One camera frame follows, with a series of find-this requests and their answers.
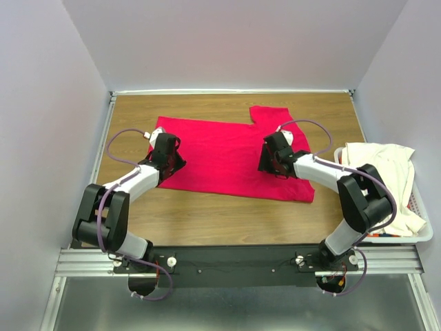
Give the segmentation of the pink t-shirt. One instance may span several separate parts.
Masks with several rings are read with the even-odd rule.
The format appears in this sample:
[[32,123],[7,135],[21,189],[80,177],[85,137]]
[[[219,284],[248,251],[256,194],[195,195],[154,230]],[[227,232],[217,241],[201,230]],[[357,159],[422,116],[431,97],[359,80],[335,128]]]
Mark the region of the pink t-shirt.
[[281,124],[293,133],[294,150],[310,149],[288,109],[252,106],[249,114],[251,124],[159,117],[157,126],[181,140],[178,152],[187,162],[160,188],[311,203],[308,181],[258,171],[263,139]]

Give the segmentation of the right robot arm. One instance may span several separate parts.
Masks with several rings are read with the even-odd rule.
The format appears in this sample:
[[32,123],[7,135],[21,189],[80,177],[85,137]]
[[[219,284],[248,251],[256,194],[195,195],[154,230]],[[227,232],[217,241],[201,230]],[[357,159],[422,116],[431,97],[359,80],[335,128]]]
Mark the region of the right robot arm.
[[343,220],[307,256],[298,253],[298,267],[314,271],[333,270],[371,231],[384,220],[393,221],[397,205],[377,169],[370,164],[348,168],[316,155],[293,151],[291,134],[278,131],[263,139],[258,170],[285,178],[319,183],[339,196]]

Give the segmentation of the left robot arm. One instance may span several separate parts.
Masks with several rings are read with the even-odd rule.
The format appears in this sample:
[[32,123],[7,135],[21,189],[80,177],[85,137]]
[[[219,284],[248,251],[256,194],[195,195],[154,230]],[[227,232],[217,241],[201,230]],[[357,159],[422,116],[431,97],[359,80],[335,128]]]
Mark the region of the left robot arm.
[[136,163],[112,155],[110,144],[106,145],[105,152],[111,159],[129,164],[133,169],[104,185],[92,183],[85,188],[72,237],[102,252],[125,257],[137,272],[146,272],[158,265],[154,261],[154,245],[128,230],[130,204],[184,168],[186,161],[178,153],[181,140],[176,135],[163,128],[152,133],[134,131],[149,141],[150,151]]

